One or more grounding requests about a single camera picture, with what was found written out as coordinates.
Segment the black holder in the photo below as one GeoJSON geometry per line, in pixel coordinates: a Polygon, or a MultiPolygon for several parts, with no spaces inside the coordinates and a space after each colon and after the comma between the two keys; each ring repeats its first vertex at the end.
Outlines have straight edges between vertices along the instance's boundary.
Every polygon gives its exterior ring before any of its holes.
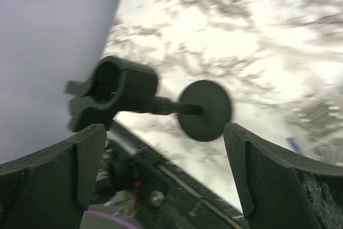
{"type": "Polygon", "coordinates": [[[72,119],[69,128],[78,132],[93,123],[110,129],[113,117],[120,111],[177,114],[183,131],[192,139],[209,142],[220,137],[232,119],[232,102],[226,90],[209,80],[190,84],[178,102],[155,96],[158,76],[147,65],[115,56],[103,58],[84,82],[68,82],[66,93],[72,119]]]}

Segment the screw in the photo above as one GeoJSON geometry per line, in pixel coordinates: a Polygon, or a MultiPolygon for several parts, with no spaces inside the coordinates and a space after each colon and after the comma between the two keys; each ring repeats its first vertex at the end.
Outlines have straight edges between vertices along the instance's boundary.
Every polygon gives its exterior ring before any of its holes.
{"type": "Polygon", "coordinates": [[[159,190],[155,190],[150,194],[150,201],[153,206],[161,206],[164,200],[165,196],[159,190]]]}

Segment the gray curved surface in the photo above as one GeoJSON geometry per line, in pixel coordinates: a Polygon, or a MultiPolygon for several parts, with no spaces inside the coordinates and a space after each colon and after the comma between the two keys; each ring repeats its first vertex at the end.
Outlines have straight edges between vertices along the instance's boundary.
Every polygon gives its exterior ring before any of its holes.
{"type": "Polygon", "coordinates": [[[67,138],[63,93],[99,60],[120,0],[0,0],[0,163],[67,138]]]}

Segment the gray marble vein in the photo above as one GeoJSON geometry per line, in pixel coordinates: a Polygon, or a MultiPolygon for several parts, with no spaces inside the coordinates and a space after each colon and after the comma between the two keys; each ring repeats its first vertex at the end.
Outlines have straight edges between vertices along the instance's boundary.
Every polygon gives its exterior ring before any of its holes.
{"type": "MultiPolygon", "coordinates": [[[[226,87],[234,121],[287,147],[283,116],[343,69],[343,0],[122,0],[103,55],[156,68],[176,99],[199,79],[226,87]]],[[[188,139],[176,119],[119,120],[240,208],[223,140],[188,139]]]]}

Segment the round black base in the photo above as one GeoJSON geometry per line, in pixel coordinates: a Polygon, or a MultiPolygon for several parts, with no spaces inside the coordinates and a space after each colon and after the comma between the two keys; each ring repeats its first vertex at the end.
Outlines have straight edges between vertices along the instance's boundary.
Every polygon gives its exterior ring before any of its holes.
{"type": "Polygon", "coordinates": [[[182,130],[199,142],[219,138],[225,125],[232,119],[232,102],[228,93],[222,86],[209,80],[199,80],[187,86],[179,102],[203,108],[201,115],[177,115],[182,130]]]}

